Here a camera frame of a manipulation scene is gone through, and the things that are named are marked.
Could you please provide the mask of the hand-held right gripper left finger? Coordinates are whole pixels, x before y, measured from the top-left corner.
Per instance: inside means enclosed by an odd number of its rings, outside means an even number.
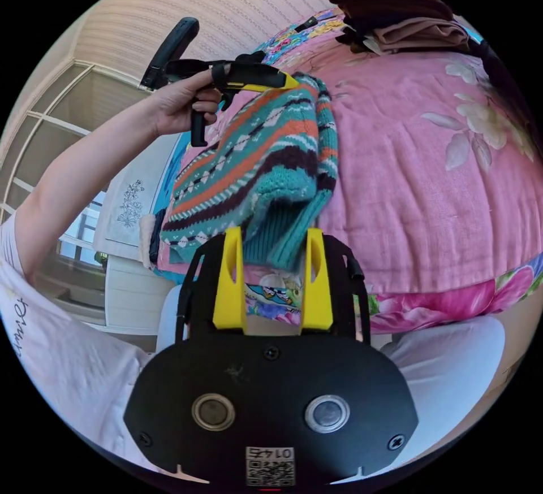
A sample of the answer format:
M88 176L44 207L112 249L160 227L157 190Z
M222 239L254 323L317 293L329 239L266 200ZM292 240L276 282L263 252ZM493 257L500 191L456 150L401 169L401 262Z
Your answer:
M247 313L240 227L229 228L224 238L213 324L218 330L245 330Z

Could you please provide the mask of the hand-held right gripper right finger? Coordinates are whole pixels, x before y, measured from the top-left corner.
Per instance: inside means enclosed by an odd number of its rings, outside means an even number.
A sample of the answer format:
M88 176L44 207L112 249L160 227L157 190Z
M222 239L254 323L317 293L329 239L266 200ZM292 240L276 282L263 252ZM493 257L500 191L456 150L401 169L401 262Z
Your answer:
M302 330L328 330L333 310L325 254L324 234L320 229L307 231L304 289L301 306Z

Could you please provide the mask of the person's left hand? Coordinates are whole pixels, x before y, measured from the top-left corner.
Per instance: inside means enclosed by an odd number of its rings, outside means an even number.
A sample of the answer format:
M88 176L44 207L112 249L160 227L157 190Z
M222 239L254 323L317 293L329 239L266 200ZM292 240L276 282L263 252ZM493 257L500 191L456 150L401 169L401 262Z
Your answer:
M203 116L205 126L212 125L217 120L220 100L210 68L164 86L148 98L153 130L159 136L188 132L193 112Z

